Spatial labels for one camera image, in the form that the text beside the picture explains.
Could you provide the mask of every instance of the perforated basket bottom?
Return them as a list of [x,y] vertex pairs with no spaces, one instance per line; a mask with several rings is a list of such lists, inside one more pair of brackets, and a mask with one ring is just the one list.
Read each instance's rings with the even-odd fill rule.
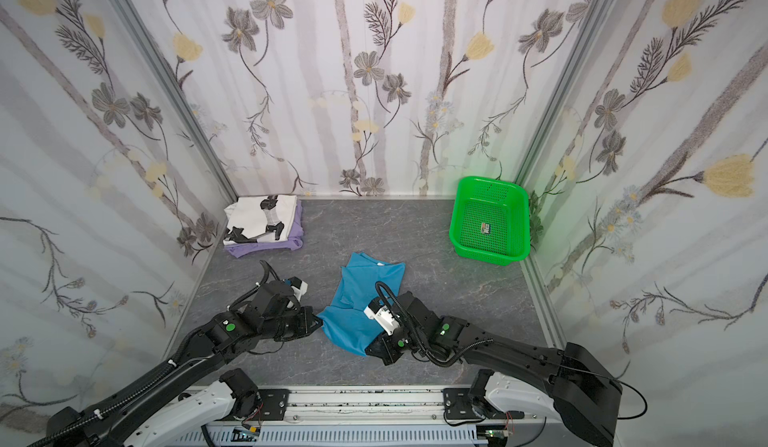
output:
[[[459,223],[461,230],[458,241],[462,246],[510,255],[507,244],[509,211],[503,206],[467,200],[464,206],[464,216]],[[489,225],[490,233],[483,233],[483,223]]]

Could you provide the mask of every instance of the teal fabric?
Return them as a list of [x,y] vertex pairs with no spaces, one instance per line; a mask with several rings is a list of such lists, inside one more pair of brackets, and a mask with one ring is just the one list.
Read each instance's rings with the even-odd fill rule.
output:
[[398,295],[405,272],[405,263],[391,264],[365,253],[353,253],[346,267],[341,268],[341,282],[331,305],[317,314],[330,341],[348,352],[365,356],[366,347],[384,332],[377,321],[363,313],[378,295],[376,281],[381,280]]

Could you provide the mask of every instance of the wallpapered panel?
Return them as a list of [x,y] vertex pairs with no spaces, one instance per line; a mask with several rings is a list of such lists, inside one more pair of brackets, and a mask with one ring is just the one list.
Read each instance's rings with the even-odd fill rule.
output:
[[133,0],[240,194],[514,178],[591,0]]
[[156,365],[225,199],[107,0],[0,0],[0,437]]
[[648,397],[622,445],[768,437],[766,11],[617,0],[526,185],[568,340]]

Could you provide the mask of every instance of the gray marble tabletop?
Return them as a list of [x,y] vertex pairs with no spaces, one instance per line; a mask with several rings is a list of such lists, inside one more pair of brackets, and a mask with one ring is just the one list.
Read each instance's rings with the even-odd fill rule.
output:
[[[454,315],[499,336],[544,345],[533,301],[517,263],[506,267],[459,257],[448,239],[452,200],[303,200],[301,249],[254,252],[235,259],[219,247],[180,332],[223,311],[261,278],[259,259],[281,277],[309,283],[302,305],[315,312],[330,304],[352,252],[390,263],[405,262],[401,292],[412,291],[438,316]],[[257,351],[279,344],[263,341]],[[278,353],[243,355],[221,371],[242,368],[258,385],[467,384],[478,369],[457,363],[444,369],[411,356],[384,366],[334,346],[322,331],[285,343]],[[198,384],[213,382],[221,371]]]

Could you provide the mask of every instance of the green basket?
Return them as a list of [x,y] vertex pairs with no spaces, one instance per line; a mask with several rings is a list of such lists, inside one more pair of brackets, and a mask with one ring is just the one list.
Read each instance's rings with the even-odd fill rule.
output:
[[448,235],[458,255],[508,265],[531,252],[528,215],[521,186],[466,176],[458,182]]

